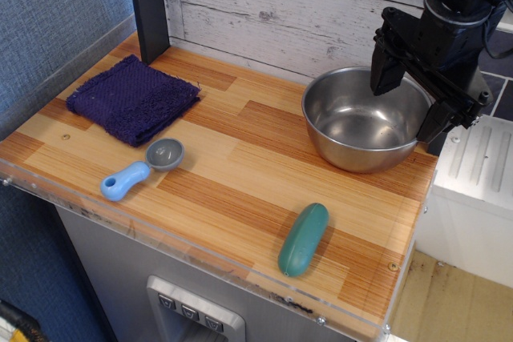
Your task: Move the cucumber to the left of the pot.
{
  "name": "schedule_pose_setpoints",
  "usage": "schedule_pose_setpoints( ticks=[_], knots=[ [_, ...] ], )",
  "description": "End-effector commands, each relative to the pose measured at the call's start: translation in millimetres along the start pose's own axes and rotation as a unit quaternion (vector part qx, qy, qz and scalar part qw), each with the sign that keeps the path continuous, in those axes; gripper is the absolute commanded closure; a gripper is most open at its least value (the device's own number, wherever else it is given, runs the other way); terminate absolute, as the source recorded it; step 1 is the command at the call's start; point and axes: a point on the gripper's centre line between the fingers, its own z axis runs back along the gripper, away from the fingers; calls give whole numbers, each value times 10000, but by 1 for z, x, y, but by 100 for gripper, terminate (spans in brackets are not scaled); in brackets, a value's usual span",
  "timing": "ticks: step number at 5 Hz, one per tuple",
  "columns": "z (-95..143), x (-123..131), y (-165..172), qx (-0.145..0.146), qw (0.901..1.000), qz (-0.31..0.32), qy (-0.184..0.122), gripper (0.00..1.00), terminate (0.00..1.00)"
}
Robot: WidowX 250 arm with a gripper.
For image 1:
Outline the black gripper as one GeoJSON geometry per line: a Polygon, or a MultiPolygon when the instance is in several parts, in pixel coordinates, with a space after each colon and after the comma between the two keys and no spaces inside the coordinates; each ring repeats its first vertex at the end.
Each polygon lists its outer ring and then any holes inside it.
{"type": "MultiPolygon", "coordinates": [[[[370,88],[379,96],[400,86],[409,74],[433,99],[432,73],[480,55],[487,36],[488,10],[463,15],[438,0],[427,0],[417,18],[389,6],[382,11],[382,26],[374,36],[370,88]]],[[[431,143],[453,116],[447,101],[435,102],[417,133],[421,143],[431,143]]]]}

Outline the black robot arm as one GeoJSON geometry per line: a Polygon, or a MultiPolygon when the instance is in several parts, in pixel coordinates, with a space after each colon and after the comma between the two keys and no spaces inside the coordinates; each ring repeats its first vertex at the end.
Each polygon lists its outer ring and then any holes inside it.
{"type": "Polygon", "coordinates": [[[453,127],[474,125],[492,93],[479,56],[512,0],[424,0],[416,18],[382,11],[374,37],[370,87],[374,95],[398,87],[409,74],[434,100],[416,135],[430,143],[453,127]]]}

